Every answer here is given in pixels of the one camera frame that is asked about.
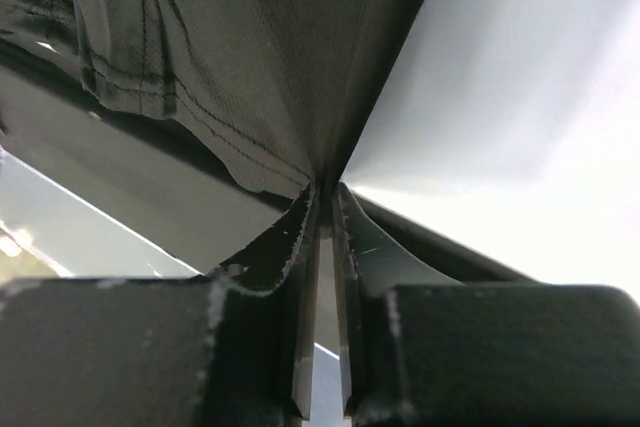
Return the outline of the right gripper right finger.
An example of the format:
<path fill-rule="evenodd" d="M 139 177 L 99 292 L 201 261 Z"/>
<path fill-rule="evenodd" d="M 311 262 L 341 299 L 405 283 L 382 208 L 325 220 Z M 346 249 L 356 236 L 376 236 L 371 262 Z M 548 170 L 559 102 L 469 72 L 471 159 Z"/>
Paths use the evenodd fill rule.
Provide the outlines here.
<path fill-rule="evenodd" d="M 357 426 L 635 426 L 639 307 L 606 286 L 461 283 L 351 191 L 332 200 L 343 408 Z"/>

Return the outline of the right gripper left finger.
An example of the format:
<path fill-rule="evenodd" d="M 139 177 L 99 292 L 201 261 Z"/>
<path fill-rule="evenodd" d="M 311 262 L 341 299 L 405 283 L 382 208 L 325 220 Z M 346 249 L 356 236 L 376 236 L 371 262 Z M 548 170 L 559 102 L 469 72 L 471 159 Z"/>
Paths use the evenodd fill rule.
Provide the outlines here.
<path fill-rule="evenodd" d="M 5 426 L 298 426 L 309 417 L 320 193 L 189 279 L 1 289 Z"/>

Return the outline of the black t shirt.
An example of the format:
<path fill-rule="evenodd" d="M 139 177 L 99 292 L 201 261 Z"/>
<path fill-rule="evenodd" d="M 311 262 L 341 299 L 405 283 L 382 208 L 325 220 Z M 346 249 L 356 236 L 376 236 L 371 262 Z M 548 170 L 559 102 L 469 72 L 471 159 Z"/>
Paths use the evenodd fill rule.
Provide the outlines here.
<path fill-rule="evenodd" d="M 242 187 L 345 167 L 424 0 L 1 0 L 103 107 L 175 122 Z"/>

